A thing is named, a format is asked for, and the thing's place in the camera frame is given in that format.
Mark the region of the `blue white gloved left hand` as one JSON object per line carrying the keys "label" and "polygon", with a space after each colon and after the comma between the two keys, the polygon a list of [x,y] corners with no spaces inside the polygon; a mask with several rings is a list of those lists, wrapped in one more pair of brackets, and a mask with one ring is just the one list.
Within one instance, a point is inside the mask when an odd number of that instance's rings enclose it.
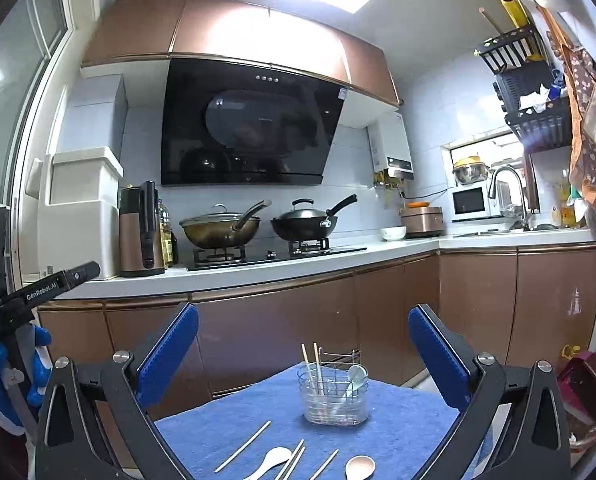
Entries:
{"label": "blue white gloved left hand", "polygon": [[[51,360],[47,346],[51,344],[51,336],[48,330],[32,324],[34,350],[28,354],[31,358],[31,389],[26,396],[26,403],[29,408],[39,408],[44,401],[46,387],[49,382],[52,370]],[[16,409],[11,402],[8,388],[11,386],[10,378],[13,376],[12,369],[8,363],[8,352],[0,342],[0,428],[20,437],[25,434],[25,429]]]}

